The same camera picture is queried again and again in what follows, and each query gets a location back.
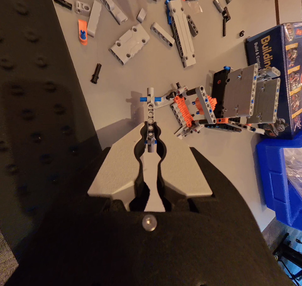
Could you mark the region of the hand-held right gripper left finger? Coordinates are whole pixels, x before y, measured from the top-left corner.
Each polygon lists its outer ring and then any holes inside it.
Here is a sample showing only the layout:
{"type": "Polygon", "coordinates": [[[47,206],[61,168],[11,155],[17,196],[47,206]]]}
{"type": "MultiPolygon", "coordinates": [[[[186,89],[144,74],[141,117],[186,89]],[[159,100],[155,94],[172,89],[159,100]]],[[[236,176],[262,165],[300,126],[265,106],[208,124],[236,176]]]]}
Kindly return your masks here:
{"type": "Polygon", "coordinates": [[[109,149],[90,188],[89,196],[123,202],[127,211],[130,203],[140,197],[144,188],[141,156],[145,152],[147,125],[141,123],[109,149]]]}

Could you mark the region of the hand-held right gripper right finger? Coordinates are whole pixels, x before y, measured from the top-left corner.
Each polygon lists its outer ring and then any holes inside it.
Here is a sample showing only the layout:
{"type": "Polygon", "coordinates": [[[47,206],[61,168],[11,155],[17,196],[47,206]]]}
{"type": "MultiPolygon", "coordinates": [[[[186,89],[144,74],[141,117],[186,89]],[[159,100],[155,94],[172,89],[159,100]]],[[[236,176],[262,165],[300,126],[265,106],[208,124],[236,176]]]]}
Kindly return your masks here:
{"type": "Polygon", "coordinates": [[[160,157],[157,191],[165,211],[171,211],[180,200],[211,197],[213,192],[191,148],[157,123],[155,135],[160,157]]]}

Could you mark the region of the grey beam with blue pins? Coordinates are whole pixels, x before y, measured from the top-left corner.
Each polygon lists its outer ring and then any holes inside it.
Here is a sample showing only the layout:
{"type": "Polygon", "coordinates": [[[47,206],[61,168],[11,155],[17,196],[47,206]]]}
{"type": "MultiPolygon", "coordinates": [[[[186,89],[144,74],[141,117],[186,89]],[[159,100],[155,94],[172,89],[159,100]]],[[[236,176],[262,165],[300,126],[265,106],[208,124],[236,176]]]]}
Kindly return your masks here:
{"type": "Polygon", "coordinates": [[[147,88],[147,96],[140,97],[140,102],[147,103],[147,135],[145,145],[149,153],[154,152],[154,146],[157,144],[155,127],[155,109],[162,103],[162,97],[154,95],[154,88],[147,88]]]}

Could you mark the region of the blue plastic bin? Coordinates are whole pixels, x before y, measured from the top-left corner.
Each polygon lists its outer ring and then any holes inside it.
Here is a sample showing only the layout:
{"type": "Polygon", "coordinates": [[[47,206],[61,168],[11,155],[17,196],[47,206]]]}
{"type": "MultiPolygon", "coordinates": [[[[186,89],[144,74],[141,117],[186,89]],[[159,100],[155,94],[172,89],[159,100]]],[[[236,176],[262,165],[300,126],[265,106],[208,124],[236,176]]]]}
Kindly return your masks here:
{"type": "Polygon", "coordinates": [[[276,219],[302,230],[302,202],[298,191],[288,183],[284,148],[301,148],[301,132],[292,140],[268,138],[256,145],[266,206],[276,219]]]}

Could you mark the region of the grey building kit robot assembly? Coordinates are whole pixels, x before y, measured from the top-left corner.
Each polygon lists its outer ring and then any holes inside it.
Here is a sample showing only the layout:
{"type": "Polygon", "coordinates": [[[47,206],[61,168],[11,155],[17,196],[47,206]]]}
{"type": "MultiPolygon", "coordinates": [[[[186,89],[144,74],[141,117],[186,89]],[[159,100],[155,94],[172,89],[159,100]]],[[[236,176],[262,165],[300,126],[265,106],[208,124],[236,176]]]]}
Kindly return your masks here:
{"type": "Polygon", "coordinates": [[[205,127],[265,135],[265,127],[277,122],[280,76],[276,67],[258,70],[257,64],[238,70],[225,66],[216,72],[211,92],[211,97],[217,100],[214,114],[228,118],[229,122],[205,127]]]}

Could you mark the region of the pile of small building pieces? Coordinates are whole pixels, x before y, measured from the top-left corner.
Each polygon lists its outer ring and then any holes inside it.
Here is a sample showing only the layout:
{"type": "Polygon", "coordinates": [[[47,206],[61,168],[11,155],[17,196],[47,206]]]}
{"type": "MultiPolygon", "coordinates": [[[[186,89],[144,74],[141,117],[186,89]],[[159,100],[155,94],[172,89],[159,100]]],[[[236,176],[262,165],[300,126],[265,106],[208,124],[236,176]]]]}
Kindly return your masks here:
{"type": "MultiPolygon", "coordinates": [[[[88,36],[94,37],[96,34],[97,25],[100,18],[100,13],[102,9],[102,4],[111,13],[119,25],[127,21],[127,16],[124,12],[115,4],[113,0],[100,0],[101,3],[94,0],[92,7],[81,1],[75,1],[73,5],[66,0],[53,0],[55,3],[65,7],[69,10],[74,9],[76,13],[89,17],[89,21],[78,20],[78,37],[82,45],[86,45],[88,36]]],[[[187,22],[191,32],[191,37],[198,35],[198,29],[191,19],[190,15],[187,16],[187,22]]],[[[137,15],[137,25],[134,25],[130,30],[128,30],[124,35],[122,35],[115,44],[109,49],[111,54],[121,63],[125,65],[131,58],[134,57],[140,51],[143,46],[149,42],[149,35],[142,27],[142,23],[146,17],[146,11],[142,8],[137,15]]],[[[167,6],[167,18],[168,24],[172,26],[171,18],[169,16],[169,9],[167,6]]],[[[169,47],[176,44],[175,35],[171,36],[166,32],[157,22],[154,22],[151,27],[153,31],[161,40],[163,40],[169,47]]]]}

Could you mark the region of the orange and grey wing assembly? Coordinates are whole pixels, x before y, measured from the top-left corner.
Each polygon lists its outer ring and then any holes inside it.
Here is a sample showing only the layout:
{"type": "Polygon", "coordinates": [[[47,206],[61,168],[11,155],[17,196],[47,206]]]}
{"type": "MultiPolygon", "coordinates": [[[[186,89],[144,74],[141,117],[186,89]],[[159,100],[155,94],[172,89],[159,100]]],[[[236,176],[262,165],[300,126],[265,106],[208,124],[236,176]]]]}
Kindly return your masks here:
{"type": "Polygon", "coordinates": [[[157,107],[169,105],[172,109],[180,128],[175,135],[182,139],[194,132],[199,133],[205,125],[211,127],[218,127],[219,124],[228,123],[228,118],[218,118],[214,114],[216,109],[217,100],[207,95],[203,86],[188,90],[187,86],[181,86],[176,83],[177,89],[169,94],[162,96],[160,102],[156,102],[157,107]],[[196,95],[197,98],[192,103],[198,109],[197,115],[204,115],[205,119],[194,119],[194,114],[191,114],[186,104],[186,98],[196,95]]]}

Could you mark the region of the black connector pin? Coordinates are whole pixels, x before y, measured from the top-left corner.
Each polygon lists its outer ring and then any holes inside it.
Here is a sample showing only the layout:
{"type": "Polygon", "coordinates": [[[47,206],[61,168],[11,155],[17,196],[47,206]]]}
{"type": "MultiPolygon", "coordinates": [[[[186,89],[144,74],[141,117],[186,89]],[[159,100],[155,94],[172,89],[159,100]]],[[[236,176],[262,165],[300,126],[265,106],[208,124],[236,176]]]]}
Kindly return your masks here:
{"type": "Polygon", "coordinates": [[[93,84],[97,84],[97,81],[99,79],[99,73],[100,73],[101,66],[102,65],[100,63],[97,63],[96,68],[94,70],[94,73],[92,75],[92,78],[90,80],[93,84]]]}

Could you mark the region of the black perforated mat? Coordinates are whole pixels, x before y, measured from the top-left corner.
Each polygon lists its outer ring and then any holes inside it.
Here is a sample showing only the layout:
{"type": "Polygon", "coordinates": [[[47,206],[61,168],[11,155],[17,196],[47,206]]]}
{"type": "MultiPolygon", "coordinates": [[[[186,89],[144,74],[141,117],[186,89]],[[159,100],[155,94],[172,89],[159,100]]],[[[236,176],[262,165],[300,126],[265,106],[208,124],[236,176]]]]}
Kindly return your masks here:
{"type": "Polygon", "coordinates": [[[23,253],[101,152],[52,0],[1,0],[1,232],[23,253]]]}

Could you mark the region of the bundle of clear plastic bags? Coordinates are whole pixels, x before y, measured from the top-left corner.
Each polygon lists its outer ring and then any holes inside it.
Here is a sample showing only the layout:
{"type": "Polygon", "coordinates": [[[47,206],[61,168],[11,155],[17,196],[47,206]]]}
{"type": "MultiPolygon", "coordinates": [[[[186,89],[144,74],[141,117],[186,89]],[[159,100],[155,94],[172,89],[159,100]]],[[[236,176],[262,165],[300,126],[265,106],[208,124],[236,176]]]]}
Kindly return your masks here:
{"type": "Polygon", "coordinates": [[[287,179],[302,196],[302,148],[284,148],[287,179]]]}

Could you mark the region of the wide light grey panel piece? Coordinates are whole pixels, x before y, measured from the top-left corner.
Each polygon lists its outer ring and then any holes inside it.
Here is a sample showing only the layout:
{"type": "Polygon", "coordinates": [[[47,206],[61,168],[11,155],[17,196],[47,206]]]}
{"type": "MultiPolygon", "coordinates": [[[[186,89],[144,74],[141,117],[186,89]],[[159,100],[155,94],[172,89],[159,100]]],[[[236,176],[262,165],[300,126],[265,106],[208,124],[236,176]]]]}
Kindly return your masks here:
{"type": "Polygon", "coordinates": [[[181,0],[170,0],[167,2],[167,6],[183,67],[195,65],[194,45],[182,2],[181,0]]]}

